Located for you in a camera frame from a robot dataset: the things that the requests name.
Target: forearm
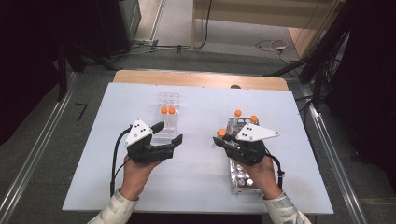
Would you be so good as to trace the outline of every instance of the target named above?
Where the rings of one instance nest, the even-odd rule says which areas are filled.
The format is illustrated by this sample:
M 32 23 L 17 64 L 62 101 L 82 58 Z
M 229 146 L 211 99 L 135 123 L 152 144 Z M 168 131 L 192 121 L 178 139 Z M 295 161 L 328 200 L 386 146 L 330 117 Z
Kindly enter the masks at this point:
M 285 192 L 272 200 L 265 200 L 271 219 L 275 224 L 310 224 L 309 219 L 289 199 Z
M 107 207 L 88 224 L 124 224 L 128 221 L 138 201 L 124 198 L 116 190 Z

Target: white tabletop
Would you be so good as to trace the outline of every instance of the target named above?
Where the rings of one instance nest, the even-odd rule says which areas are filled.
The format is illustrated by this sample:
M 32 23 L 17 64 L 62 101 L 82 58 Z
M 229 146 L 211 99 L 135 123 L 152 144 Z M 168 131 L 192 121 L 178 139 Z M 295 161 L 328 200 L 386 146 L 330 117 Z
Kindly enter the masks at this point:
M 64 202 L 63 210 L 102 210 L 109 201 L 114 146 L 137 118 L 156 123 L 159 92 L 180 94 L 178 132 L 183 143 L 174 158 L 150 176 L 136 211 L 157 213 L 260 214 L 259 195 L 232 195 L 229 159 L 212 147 L 212 136 L 225 127 L 235 109 L 257 115 L 261 126 L 279 131 L 264 140 L 286 172 L 283 190 L 307 214 L 332 214 L 304 126 L 290 91 L 258 91 L 110 83 Z M 121 141 L 119 167 L 126 148 Z M 122 180 L 120 171 L 116 188 Z

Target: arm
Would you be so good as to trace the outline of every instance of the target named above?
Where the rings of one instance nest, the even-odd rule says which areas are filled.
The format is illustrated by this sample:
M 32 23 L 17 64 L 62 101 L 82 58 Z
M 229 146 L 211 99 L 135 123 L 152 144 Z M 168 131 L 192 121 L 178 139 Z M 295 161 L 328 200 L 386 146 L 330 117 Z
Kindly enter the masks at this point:
M 111 197 L 107 207 L 88 224 L 124 224 L 128 221 L 151 171 L 161 162 L 138 164 L 125 156 L 122 186 Z
M 259 164 L 253 166 L 240 165 L 245 168 L 254 185 L 264 194 L 265 206 L 275 224 L 311 223 L 303 213 L 297 210 L 286 193 L 277 185 L 271 158 L 264 157 Z

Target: black stand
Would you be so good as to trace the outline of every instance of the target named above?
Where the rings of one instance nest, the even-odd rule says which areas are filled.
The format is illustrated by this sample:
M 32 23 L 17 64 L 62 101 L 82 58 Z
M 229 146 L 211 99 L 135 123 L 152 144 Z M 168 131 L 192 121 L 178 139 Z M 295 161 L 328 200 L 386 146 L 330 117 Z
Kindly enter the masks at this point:
M 67 93 L 67 79 L 66 79 L 66 59 L 69 61 L 73 71 L 83 73 L 85 63 L 82 61 L 81 55 L 86 55 L 94 59 L 97 63 L 112 71 L 119 71 L 122 68 L 116 67 L 111 63 L 106 62 L 90 50 L 84 48 L 77 43 L 63 42 L 58 46 L 58 73 L 59 73 L 59 96 L 60 102 Z
M 299 75 L 299 80 L 301 83 L 306 84 L 315 76 L 315 86 L 311 102 L 314 104 L 315 109 L 319 113 L 318 103 L 320 100 L 320 90 L 323 79 L 323 76 L 321 75 L 321 72 L 323 72 L 324 69 L 323 65 L 326 60 L 329 60 L 329 55 L 332 49 L 334 49 L 334 46 L 340 40 L 343 33 L 350 30 L 350 27 L 354 21 L 352 12 L 355 5 L 356 0 L 349 0 L 346 2 L 346 5 L 335 18 L 331 27 L 327 31 L 326 35 L 323 36 L 314 52 L 312 52 L 307 57 L 302 58 L 300 61 L 292 63 L 265 77 L 280 77 L 289 71 L 306 64 L 302 73 Z

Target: bottle cap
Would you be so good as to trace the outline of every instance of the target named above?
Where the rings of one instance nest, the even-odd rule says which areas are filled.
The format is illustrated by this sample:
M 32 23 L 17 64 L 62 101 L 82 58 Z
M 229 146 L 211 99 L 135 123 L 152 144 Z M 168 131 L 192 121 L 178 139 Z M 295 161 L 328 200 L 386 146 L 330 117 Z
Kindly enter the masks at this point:
M 168 108 L 166 108 L 165 106 L 161 107 L 161 113 L 162 114 L 168 113 Z
M 235 112 L 233 114 L 236 115 L 237 117 L 241 117 L 242 111 L 237 109 L 237 110 L 235 110 Z
M 169 107 L 169 114 L 175 114 L 176 113 L 176 110 L 175 110 L 175 108 L 174 107 Z
M 255 116 L 255 115 L 252 115 L 252 116 L 250 117 L 250 122 L 252 122 L 252 123 L 256 123 L 257 120 L 258 120 L 258 118 L 257 118 L 257 116 Z
M 218 130 L 218 138 L 222 138 L 225 136 L 227 132 L 225 131 L 225 129 L 219 129 Z

